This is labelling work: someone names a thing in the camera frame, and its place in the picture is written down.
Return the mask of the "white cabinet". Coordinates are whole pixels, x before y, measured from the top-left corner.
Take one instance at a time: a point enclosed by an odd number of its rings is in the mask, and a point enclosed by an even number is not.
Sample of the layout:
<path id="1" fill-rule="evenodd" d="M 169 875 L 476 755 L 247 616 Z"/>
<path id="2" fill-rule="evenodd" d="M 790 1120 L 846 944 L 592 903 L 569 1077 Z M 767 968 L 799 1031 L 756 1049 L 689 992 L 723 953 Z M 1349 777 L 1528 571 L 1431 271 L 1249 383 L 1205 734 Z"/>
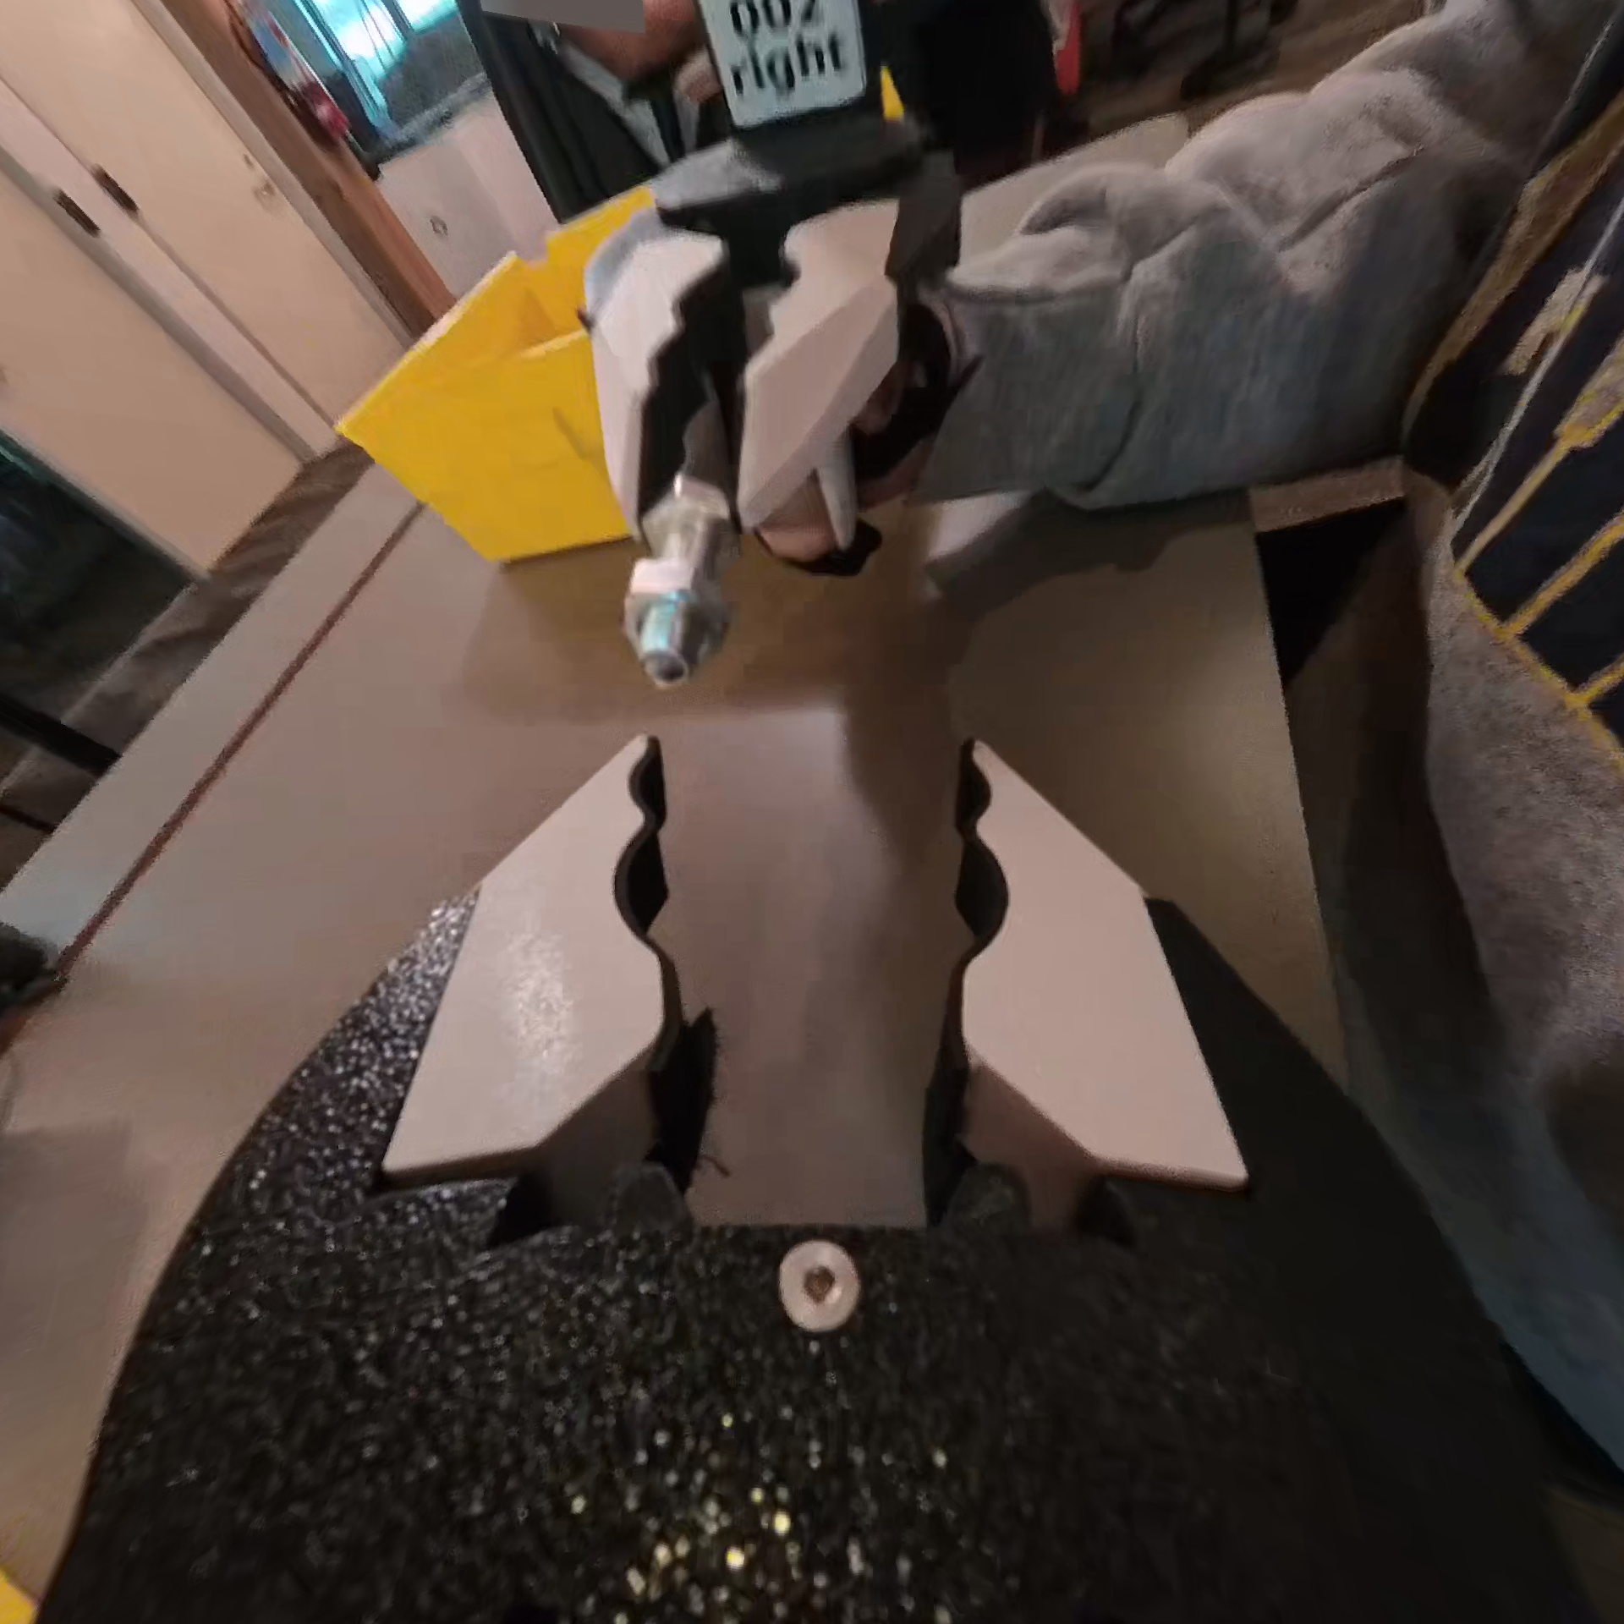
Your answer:
<path id="1" fill-rule="evenodd" d="M 495 96 L 389 159 L 380 192 L 453 299 L 507 256 L 540 259 L 560 227 Z"/>

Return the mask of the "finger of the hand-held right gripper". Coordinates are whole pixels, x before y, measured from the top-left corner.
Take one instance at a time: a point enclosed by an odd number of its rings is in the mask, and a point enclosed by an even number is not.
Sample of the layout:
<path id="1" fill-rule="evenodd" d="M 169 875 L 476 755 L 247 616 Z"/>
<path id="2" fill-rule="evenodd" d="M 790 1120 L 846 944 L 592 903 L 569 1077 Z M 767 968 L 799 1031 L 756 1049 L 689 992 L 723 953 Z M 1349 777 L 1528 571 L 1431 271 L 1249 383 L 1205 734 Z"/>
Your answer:
<path id="1" fill-rule="evenodd" d="M 833 211 L 783 245 L 787 284 L 743 373 L 735 510 L 759 533 L 837 449 L 899 361 L 899 211 Z"/>
<path id="2" fill-rule="evenodd" d="M 728 496 L 728 247 L 617 230 L 587 265 L 585 299 L 604 470 L 640 540 L 681 477 Z"/>

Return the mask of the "red fire extinguisher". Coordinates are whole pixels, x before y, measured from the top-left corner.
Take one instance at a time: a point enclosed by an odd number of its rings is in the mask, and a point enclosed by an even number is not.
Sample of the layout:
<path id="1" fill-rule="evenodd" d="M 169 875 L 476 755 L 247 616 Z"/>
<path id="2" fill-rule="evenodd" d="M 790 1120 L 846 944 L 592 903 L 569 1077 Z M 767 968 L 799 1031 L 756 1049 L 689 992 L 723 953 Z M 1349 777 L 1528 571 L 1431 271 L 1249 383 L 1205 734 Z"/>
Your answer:
<path id="1" fill-rule="evenodd" d="M 264 73 L 282 100 L 295 110 L 316 141 L 333 149 L 343 149 L 352 133 L 345 110 L 274 7 L 259 7 L 253 34 Z"/>

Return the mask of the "window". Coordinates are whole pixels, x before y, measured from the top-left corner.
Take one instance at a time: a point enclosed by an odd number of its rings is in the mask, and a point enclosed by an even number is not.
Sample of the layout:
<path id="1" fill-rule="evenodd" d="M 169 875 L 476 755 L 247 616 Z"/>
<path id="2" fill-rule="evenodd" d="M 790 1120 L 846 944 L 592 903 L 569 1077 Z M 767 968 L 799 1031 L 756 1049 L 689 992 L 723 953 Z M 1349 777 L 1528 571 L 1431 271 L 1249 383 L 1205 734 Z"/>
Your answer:
<path id="1" fill-rule="evenodd" d="M 337 71 L 355 152 L 380 168 L 489 90 L 458 2 L 298 2 Z"/>

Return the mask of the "steel hex nut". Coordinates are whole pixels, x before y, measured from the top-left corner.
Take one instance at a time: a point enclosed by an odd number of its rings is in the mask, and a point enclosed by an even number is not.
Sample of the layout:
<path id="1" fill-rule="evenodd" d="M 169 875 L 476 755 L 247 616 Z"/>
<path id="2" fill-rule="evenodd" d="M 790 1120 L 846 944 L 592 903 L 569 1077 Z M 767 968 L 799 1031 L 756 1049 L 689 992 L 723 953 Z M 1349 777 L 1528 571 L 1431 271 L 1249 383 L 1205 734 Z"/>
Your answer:
<path id="1" fill-rule="evenodd" d="M 700 665 L 721 649 L 735 616 L 715 566 L 644 557 L 631 568 L 624 619 L 640 661 Z"/>

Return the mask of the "white double door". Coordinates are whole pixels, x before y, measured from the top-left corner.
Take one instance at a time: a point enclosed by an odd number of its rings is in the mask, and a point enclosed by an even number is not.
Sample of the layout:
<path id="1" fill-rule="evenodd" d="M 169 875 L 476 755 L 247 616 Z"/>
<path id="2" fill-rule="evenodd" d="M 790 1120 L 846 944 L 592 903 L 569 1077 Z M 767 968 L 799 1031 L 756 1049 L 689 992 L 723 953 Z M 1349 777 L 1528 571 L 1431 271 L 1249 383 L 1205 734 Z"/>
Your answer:
<path id="1" fill-rule="evenodd" d="M 409 331 L 158 13 L 2 4 L 2 436 L 201 577 Z"/>

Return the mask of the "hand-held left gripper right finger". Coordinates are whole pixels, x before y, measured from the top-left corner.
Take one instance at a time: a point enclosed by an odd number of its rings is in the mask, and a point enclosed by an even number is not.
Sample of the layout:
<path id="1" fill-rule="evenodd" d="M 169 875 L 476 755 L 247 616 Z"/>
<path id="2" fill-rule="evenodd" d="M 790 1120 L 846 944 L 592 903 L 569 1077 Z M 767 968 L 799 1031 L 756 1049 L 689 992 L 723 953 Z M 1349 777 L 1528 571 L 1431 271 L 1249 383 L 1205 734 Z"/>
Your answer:
<path id="1" fill-rule="evenodd" d="M 1005 1169 L 1039 1227 L 1113 1178 L 1235 1196 L 1249 1176 L 1147 891 L 987 742 L 961 750 L 947 981 L 922 1108 L 927 1220 Z"/>

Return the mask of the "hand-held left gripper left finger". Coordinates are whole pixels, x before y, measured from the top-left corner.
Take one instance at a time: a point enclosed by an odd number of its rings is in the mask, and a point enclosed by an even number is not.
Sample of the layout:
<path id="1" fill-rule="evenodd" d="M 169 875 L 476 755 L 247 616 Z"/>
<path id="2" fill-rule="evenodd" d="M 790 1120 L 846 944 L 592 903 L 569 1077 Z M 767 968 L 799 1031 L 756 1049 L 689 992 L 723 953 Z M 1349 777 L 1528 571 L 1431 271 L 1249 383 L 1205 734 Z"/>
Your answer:
<path id="1" fill-rule="evenodd" d="M 690 1187 L 715 1030 L 683 1018 L 652 938 L 663 822 L 661 742 L 636 735 L 478 882 L 382 1159 L 391 1187 L 607 1193 L 644 1163 Z"/>

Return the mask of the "steel bolt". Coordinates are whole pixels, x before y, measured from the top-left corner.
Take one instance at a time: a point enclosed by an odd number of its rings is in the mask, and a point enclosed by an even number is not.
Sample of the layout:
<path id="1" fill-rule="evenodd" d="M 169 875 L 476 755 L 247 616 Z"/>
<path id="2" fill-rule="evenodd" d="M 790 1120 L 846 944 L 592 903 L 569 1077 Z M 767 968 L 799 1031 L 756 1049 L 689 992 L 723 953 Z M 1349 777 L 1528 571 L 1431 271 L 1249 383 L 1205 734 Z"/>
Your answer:
<path id="1" fill-rule="evenodd" d="M 743 533 L 728 498 L 718 488 L 698 477 L 679 477 L 670 493 L 644 516 L 640 540 L 646 557 L 693 560 L 696 565 L 715 566 L 728 598 L 726 577 L 743 555 Z M 636 655 L 636 661 L 657 688 L 677 688 L 690 681 L 712 660 L 700 665 L 681 665 L 660 660 L 646 663 Z"/>

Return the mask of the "person's right hand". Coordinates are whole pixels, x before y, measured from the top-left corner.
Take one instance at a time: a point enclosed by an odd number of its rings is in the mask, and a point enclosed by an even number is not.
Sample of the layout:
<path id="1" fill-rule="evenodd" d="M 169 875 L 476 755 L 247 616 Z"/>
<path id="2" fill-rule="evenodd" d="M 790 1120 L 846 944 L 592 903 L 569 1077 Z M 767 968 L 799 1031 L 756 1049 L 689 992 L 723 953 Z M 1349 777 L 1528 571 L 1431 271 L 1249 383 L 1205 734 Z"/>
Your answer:
<path id="1" fill-rule="evenodd" d="M 865 514 L 918 488 L 971 373 L 945 291 L 907 303 L 896 359 L 839 430 L 811 439 L 806 477 L 759 529 L 762 547 L 806 574 L 855 574 Z"/>

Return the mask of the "person's right forearm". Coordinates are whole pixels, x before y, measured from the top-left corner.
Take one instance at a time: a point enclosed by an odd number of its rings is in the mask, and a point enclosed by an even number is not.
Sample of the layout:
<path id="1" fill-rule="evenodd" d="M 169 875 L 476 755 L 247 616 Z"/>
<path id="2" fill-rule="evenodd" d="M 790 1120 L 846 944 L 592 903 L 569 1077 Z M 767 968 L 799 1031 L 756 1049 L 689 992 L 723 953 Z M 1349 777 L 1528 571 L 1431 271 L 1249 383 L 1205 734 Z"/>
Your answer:
<path id="1" fill-rule="evenodd" d="M 937 296 L 926 502 L 1084 509 L 1388 452 L 1619 2 L 1442 2 L 1164 168 L 1092 166 Z"/>

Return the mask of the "person's torso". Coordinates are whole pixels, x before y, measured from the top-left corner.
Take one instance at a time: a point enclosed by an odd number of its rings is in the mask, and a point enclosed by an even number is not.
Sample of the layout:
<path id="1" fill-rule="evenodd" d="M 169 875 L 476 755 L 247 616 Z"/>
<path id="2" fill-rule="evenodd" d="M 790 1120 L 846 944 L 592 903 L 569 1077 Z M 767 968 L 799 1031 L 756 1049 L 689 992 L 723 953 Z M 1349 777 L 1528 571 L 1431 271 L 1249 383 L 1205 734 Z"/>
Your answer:
<path id="1" fill-rule="evenodd" d="M 1473 269 L 1308 679 L 1354 1094 L 1623 1471 L 1623 4 Z"/>

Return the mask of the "wooden post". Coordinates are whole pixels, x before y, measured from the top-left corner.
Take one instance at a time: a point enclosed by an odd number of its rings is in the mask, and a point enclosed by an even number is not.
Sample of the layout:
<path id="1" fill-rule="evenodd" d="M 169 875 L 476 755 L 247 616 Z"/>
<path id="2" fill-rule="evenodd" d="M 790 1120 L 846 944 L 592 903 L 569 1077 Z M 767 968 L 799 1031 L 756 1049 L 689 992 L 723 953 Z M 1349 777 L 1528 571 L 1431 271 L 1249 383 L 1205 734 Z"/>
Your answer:
<path id="1" fill-rule="evenodd" d="M 337 257 L 355 269 L 395 327 L 415 342 L 456 303 L 362 161 L 348 144 L 319 135 L 281 84 L 248 51 L 229 2 L 140 2 L 259 168 L 295 201 Z"/>

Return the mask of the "yellow plastic bin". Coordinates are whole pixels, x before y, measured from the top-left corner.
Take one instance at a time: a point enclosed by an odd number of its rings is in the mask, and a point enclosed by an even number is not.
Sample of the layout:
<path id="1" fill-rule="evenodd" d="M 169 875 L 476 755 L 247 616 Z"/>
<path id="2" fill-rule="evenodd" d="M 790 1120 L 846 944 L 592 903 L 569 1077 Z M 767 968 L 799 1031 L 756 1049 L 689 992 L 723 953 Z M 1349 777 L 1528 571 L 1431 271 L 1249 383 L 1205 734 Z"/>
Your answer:
<path id="1" fill-rule="evenodd" d="M 620 192 L 505 256 L 350 412 L 337 434 L 500 565 L 629 536 L 604 465 L 583 322 L 596 250 L 655 204 Z"/>

